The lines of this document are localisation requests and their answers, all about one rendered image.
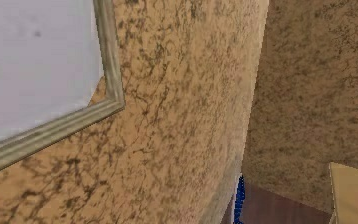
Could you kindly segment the blue cloth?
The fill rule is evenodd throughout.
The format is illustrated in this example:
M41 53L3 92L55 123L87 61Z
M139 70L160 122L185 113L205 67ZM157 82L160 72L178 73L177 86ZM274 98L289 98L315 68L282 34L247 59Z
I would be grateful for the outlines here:
M234 200L233 224L244 224L240 220L244 200L245 200L245 181L244 181L244 177L240 176L238 179L235 200Z

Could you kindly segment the grey framed window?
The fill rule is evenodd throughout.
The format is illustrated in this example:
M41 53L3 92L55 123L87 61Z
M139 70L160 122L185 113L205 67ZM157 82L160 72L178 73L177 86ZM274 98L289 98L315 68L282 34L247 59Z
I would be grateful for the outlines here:
M124 106L113 0L0 0L0 171Z

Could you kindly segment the pale yellow cupboard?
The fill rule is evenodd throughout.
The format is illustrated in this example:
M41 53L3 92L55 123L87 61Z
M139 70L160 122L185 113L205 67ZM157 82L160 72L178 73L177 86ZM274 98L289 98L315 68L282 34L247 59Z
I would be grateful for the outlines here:
M358 224L358 169L329 164L334 212L330 224Z

